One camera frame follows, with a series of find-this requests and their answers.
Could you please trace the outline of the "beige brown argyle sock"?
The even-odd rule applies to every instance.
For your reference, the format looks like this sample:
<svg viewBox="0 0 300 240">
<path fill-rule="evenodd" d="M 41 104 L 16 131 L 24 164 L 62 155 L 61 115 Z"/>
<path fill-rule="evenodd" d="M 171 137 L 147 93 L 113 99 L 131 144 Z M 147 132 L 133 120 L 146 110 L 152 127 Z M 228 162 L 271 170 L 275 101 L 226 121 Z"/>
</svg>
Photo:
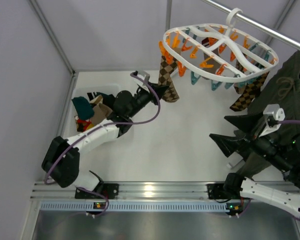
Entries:
<svg viewBox="0 0 300 240">
<path fill-rule="evenodd" d="M 161 56 L 158 85 L 168 86 L 161 98 L 167 103 L 175 103 L 180 99 L 171 77 L 171 74 L 175 72 L 177 67 L 178 64 L 175 58 L 172 59 L 172 63 L 168 63 L 166 57 Z"/>
</svg>

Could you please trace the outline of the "dark teal sock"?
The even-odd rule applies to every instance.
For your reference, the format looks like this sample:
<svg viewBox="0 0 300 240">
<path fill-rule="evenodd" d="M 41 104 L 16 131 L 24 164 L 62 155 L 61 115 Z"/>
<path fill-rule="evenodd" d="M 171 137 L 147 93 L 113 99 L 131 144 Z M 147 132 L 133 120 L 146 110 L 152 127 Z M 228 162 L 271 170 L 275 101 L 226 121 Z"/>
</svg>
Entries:
<svg viewBox="0 0 300 240">
<path fill-rule="evenodd" d="M 94 116 L 95 113 L 90 102 L 83 96 L 74 97 L 71 101 L 79 119 L 88 120 Z"/>
</svg>

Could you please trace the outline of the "plain brown ribbed sock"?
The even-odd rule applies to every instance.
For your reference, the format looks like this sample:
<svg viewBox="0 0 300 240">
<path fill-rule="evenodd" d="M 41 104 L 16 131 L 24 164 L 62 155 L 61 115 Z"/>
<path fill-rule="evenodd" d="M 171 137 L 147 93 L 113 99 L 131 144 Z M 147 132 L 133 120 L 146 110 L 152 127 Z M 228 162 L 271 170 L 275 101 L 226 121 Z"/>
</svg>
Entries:
<svg viewBox="0 0 300 240">
<path fill-rule="evenodd" d="M 90 118 L 90 122 L 95 126 L 105 120 L 113 110 L 103 103 L 98 103 L 93 107 L 94 115 Z"/>
</svg>

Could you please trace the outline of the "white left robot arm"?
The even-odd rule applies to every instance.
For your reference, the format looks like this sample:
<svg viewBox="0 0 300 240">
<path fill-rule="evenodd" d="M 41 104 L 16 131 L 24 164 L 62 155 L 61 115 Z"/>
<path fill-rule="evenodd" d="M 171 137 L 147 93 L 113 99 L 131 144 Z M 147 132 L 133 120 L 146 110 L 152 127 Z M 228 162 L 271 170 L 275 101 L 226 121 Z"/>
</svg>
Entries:
<svg viewBox="0 0 300 240">
<path fill-rule="evenodd" d="M 149 83 L 148 89 L 138 87 L 135 94 L 122 90 L 114 100 L 112 113 L 101 123 L 69 138 L 55 137 L 41 165 L 45 183 L 52 178 L 61 188 L 75 186 L 100 194 L 104 182 L 92 170 L 81 169 L 83 156 L 124 135 L 134 125 L 132 117 L 149 103 L 159 106 L 167 89 L 168 85 Z"/>
</svg>

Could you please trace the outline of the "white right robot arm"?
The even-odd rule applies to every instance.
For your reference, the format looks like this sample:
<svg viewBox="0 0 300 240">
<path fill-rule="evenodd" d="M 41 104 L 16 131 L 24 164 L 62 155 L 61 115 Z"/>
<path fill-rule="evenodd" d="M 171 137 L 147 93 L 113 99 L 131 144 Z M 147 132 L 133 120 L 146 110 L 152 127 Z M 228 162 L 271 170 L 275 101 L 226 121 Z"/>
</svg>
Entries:
<svg viewBox="0 0 300 240">
<path fill-rule="evenodd" d="M 209 135 L 226 157 L 235 152 L 251 151 L 284 174 L 285 180 L 300 190 L 300 133 L 285 144 L 270 136 L 282 125 L 300 124 L 300 120 L 286 120 L 281 107 L 256 114 L 228 115 L 225 120 L 243 132 L 242 136 Z M 223 189 L 229 196 L 258 200 L 284 210 L 300 221 L 300 193 L 270 188 L 235 172 L 227 175 Z"/>
</svg>

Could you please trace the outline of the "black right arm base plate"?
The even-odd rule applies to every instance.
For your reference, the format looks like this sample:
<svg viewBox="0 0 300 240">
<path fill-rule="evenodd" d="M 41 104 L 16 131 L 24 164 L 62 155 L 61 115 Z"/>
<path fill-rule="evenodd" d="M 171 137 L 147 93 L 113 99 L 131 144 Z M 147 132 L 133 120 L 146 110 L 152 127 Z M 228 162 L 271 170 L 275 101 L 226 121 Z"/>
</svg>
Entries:
<svg viewBox="0 0 300 240">
<path fill-rule="evenodd" d="M 240 185 L 229 185 L 224 183 L 210 183 L 207 185 L 208 198 L 210 200 L 244 200 L 251 199 L 250 197 L 240 195 Z"/>
</svg>

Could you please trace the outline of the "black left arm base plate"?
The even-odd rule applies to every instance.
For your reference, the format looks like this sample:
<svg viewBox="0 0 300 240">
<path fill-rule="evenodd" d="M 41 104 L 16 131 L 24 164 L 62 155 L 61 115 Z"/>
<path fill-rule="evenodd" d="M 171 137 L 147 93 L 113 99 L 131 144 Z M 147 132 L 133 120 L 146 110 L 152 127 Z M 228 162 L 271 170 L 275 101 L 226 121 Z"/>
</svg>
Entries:
<svg viewBox="0 0 300 240">
<path fill-rule="evenodd" d="M 117 183 L 103 183 L 100 186 L 97 186 L 94 189 L 94 191 L 103 195 L 107 199 L 113 200 L 119 194 L 119 186 L 120 185 Z M 75 191 L 74 198 L 75 199 L 101 199 L 101 197 L 99 196 L 78 189 Z"/>
</svg>

